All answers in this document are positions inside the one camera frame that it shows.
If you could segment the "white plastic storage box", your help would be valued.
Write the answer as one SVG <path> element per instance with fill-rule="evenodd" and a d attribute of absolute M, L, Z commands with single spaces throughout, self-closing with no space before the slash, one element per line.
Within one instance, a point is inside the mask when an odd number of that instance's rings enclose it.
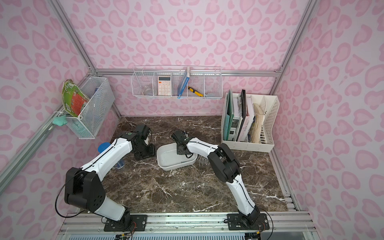
<path fill-rule="evenodd" d="M 157 162 L 164 171 L 170 171 L 189 165 L 193 165 L 198 158 L 197 154 L 178 155 L 177 144 L 163 145 L 157 150 Z"/>

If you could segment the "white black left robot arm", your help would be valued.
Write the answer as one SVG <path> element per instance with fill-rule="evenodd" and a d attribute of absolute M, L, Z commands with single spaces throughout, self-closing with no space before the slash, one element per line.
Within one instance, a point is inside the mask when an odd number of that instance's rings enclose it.
<path fill-rule="evenodd" d="M 154 144 L 149 143 L 150 128 L 137 125 L 132 132 L 122 132 L 118 138 L 97 157 L 80 168 L 71 168 L 66 173 L 66 182 L 61 188 L 66 204 L 102 216 L 114 226 L 125 229 L 131 226 L 132 217 L 127 207 L 106 196 L 102 181 L 122 158 L 132 153 L 136 160 L 156 155 Z"/>

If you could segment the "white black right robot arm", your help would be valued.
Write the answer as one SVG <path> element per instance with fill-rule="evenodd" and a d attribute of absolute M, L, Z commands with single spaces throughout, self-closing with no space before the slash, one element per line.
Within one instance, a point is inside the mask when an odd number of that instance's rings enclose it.
<path fill-rule="evenodd" d="M 209 160 L 216 177 L 226 183 L 233 194 L 239 214 L 242 216 L 241 221 L 248 227 L 253 226 L 261 213 L 247 192 L 240 163 L 228 145 L 209 144 L 198 138 L 188 137 L 186 132 L 181 130 L 175 130 L 171 138 L 177 144 L 178 155 L 188 157 L 197 154 Z"/>

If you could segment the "blue lidded jar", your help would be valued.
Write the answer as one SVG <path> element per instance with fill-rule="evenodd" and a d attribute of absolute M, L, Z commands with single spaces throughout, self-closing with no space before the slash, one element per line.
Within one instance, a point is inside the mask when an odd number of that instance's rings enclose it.
<path fill-rule="evenodd" d="M 104 152 L 111 144 L 108 143 L 108 142 L 105 142 L 105 143 L 102 143 L 99 145 L 98 147 L 98 152 L 101 154 L 102 152 Z M 125 166 L 125 161 L 123 159 L 120 159 L 115 165 L 114 165 L 114 169 L 115 170 L 120 170 L 122 169 L 123 167 Z"/>

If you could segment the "yellow utility knife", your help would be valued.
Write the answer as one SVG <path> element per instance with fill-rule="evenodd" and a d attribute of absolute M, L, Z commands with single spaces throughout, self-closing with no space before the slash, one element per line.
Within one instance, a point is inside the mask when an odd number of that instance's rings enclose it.
<path fill-rule="evenodd" d="M 202 93 L 198 92 L 197 90 L 195 90 L 195 89 L 192 88 L 192 87 L 188 87 L 188 90 L 189 90 L 190 92 L 194 93 L 194 94 L 195 94 L 196 96 L 198 96 L 198 97 L 204 97 L 204 95 L 203 95 Z"/>

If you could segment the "green folder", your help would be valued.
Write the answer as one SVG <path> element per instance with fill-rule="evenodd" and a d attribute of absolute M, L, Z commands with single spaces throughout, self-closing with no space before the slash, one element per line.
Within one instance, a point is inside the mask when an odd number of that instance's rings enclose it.
<path fill-rule="evenodd" d="M 232 89 L 229 89 L 229 91 L 227 93 L 227 98 L 226 98 L 226 115 L 224 118 L 224 126 L 223 126 L 223 140 L 224 141 L 229 140 L 233 117 L 234 117 L 233 91 L 232 91 Z"/>

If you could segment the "clear round glass dish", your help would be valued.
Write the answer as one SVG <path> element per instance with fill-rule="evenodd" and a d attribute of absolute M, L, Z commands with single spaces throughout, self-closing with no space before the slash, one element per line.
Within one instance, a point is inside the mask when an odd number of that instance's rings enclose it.
<path fill-rule="evenodd" d="M 144 86 L 143 87 L 143 96 L 153 96 L 153 87 Z"/>

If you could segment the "white orange calculator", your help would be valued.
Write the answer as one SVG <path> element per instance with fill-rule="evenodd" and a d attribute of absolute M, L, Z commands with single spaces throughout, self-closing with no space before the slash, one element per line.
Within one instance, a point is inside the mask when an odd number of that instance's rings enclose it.
<path fill-rule="evenodd" d="M 159 96 L 172 95 L 172 80 L 170 76 L 158 77 L 158 95 Z"/>

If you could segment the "blue book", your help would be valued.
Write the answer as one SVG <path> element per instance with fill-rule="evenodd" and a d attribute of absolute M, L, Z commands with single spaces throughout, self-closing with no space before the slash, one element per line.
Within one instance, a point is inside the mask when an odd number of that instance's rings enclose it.
<path fill-rule="evenodd" d="M 178 93 L 177 93 L 178 97 L 181 97 L 183 95 L 183 92 L 187 87 L 189 80 L 190 80 L 190 67 L 187 66 L 178 86 Z"/>

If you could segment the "white mesh side basket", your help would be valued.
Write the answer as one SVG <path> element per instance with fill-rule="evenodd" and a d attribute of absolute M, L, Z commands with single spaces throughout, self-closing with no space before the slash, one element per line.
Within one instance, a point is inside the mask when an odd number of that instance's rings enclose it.
<path fill-rule="evenodd" d="M 79 88 L 90 100 L 78 117 L 67 113 L 67 126 L 79 139 L 95 139 L 115 97 L 107 78 L 90 77 Z"/>

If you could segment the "white desktop file organizer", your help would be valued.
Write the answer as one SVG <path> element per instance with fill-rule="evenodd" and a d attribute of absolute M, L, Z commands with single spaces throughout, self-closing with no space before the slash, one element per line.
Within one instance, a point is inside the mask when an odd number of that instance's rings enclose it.
<path fill-rule="evenodd" d="M 238 142 L 235 140 L 236 138 L 236 132 L 237 132 L 237 126 L 239 121 L 239 107 L 238 107 L 238 97 L 240 94 L 233 93 L 233 110 L 234 110 L 234 117 L 232 121 L 232 127 L 230 131 L 230 136 L 228 141 L 223 140 L 223 126 L 224 126 L 224 118 L 226 115 L 226 98 L 225 97 L 225 105 L 223 109 L 222 114 L 222 120 L 221 120 L 221 142 L 227 144 L 230 149 L 232 150 L 241 150 L 241 151 L 252 151 L 252 152 L 264 152 L 269 153 L 272 151 L 272 149 L 275 146 L 273 135 L 272 135 L 272 129 L 275 123 L 275 119 L 277 117 L 277 113 L 280 107 L 280 102 L 278 100 L 278 97 L 276 96 L 269 96 L 269 95 L 255 95 L 255 94 L 247 94 L 248 96 L 252 97 L 253 104 L 258 104 L 263 111 L 265 111 L 265 120 L 264 124 L 262 126 L 261 131 L 261 143 L 255 144 L 251 143 L 251 134 L 250 131 L 248 133 L 248 139 L 246 142 Z M 243 102 L 243 108 L 244 108 L 244 114 L 246 116 L 247 111 L 247 101 Z"/>

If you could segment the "pink white book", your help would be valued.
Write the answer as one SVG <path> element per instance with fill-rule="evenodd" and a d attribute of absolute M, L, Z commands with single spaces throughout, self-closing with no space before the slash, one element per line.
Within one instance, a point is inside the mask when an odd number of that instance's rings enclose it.
<path fill-rule="evenodd" d="M 246 101 L 247 101 L 247 111 L 246 116 L 244 118 L 244 124 L 241 128 L 238 142 L 246 142 L 248 139 L 248 133 L 250 131 L 250 128 L 252 126 L 252 123 L 254 121 L 255 112 L 253 107 L 253 100 L 251 96 L 246 95 Z"/>

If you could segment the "black notebook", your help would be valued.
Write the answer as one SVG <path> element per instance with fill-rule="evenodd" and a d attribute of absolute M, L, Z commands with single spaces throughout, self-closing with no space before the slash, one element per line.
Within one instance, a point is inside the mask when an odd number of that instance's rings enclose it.
<path fill-rule="evenodd" d="M 239 107 L 239 121 L 238 121 L 238 126 L 237 126 L 237 132 L 236 132 L 236 138 L 235 140 L 239 140 L 239 135 L 241 132 L 242 124 L 243 124 L 243 118 L 245 116 L 244 114 L 244 108 L 243 108 L 243 102 L 246 99 L 246 90 L 242 90 L 239 97 L 238 97 L 238 107 Z"/>

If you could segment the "beige woven fan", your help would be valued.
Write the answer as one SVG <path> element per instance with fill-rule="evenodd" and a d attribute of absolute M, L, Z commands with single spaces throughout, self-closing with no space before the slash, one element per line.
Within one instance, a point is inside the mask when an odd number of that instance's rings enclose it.
<path fill-rule="evenodd" d="M 262 126 L 265 120 L 265 111 L 263 111 L 263 109 L 258 104 L 253 104 L 253 108 L 255 117 L 250 130 L 251 143 L 260 144 Z"/>

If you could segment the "green red snack bag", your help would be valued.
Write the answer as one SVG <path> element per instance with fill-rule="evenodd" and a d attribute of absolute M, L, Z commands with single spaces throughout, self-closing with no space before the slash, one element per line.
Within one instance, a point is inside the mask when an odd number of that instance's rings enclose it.
<path fill-rule="evenodd" d="M 63 107 L 70 116 L 78 117 L 89 100 L 89 97 L 85 95 L 71 79 L 68 79 L 63 83 Z"/>

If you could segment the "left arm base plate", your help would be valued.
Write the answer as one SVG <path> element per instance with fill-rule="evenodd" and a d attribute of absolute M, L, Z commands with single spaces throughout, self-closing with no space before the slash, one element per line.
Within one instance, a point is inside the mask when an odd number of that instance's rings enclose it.
<path fill-rule="evenodd" d="M 147 225 L 148 215 L 126 215 L 121 220 L 107 219 L 104 232 L 144 232 Z"/>

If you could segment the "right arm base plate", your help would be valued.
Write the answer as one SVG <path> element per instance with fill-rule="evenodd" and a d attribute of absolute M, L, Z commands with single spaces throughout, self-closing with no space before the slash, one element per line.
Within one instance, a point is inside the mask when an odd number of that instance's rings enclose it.
<path fill-rule="evenodd" d="M 266 231 L 270 229 L 266 214 L 260 214 L 253 224 L 251 224 L 250 221 L 242 214 L 227 214 L 227 218 L 224 220 L 224 223 L 228 225 L 230 231 Z"/>

